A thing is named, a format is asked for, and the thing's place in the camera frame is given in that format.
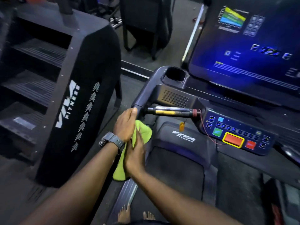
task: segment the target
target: green button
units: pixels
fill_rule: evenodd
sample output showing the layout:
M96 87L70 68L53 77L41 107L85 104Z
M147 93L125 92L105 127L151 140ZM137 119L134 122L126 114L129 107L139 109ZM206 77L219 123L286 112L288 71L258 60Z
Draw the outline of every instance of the green button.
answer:
M214 131L212 132L212 135L220 137L222 132L223 132L223 130L215 128Z

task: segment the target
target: stair step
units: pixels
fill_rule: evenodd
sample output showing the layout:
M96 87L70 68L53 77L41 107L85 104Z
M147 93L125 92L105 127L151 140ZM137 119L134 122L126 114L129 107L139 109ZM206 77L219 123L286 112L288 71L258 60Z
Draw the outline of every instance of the stair step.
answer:
M55 88L54 82L28 70L1 85L45 107L48 107Z
M67 52L64 48L39 39L26 41L13 48L59 68L62 67Z
M15 133L19 137L36 144L38 126L41 124L44 115L15 102L8 108L0 111L0 126Z

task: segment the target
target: bare foot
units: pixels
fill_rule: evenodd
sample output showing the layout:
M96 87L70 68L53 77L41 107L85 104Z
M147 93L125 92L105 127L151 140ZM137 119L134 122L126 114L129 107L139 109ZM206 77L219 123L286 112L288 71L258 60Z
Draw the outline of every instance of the bare foot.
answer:
M118 223L127 224L130 223L130 204L124 205L121 211L118 213Z
M146 212L143 212L143 217L145 220L155 220L155 217L151 212L148 212L148 216Z

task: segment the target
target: microfiber cloth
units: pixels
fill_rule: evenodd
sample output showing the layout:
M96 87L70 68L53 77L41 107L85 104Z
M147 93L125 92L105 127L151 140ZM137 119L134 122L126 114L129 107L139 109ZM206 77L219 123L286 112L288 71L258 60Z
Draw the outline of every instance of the microfiber cloth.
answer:
M135 128L135 130L133 132L133 135L132 135L132 146L133 147L134 147L136 137L137 137L136 129L138 129L140 131L144 144L147 143L150 140L151 135L152 135L152 130L148 126L146 126L144 123L142 123L141 121L136 120L135 121L135 126L136 126L136 128ZM116 168L116 170L115 170L115 172L112 176L113 179L116 180L116 181L125 181L126 178L127 178L126 174L125 174L125 171L124 171L124 167L123 167L123 161L124 161L126 147L127 147L127 144L125 145L125 148L122 151L118 166L117 166L117 168Z

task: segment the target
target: wristwatch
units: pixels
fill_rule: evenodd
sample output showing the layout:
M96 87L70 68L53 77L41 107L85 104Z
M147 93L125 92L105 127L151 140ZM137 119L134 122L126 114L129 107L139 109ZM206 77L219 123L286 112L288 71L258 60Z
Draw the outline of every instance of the wristwatch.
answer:
M118 152L121 153L123 151L124 142L118 138L117 135L113 134L112 132L108 132L104 135L104 137L101 138L99 141L99 146L103 147L107 142L112 142L118 147Z

